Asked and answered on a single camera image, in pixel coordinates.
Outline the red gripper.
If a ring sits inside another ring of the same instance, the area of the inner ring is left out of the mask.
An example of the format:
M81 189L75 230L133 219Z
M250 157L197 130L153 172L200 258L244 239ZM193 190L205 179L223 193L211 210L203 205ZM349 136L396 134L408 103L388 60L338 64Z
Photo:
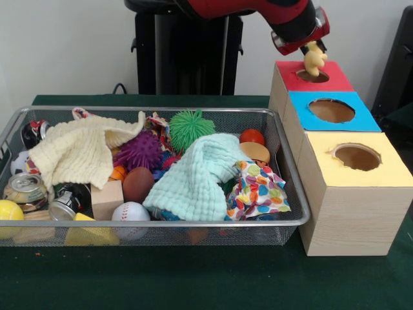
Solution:
M310 52L310 47L308 43L315 41L316 45L322 51L322 53L327 52L327 48L324 45L323 38L330 33L330 23L326 17L316 18L316 28L313 33L305 38L304 40L298 41L296 43L282 43L277 49L283 55L291 54L296 50L300 49L303 55L306 56Z

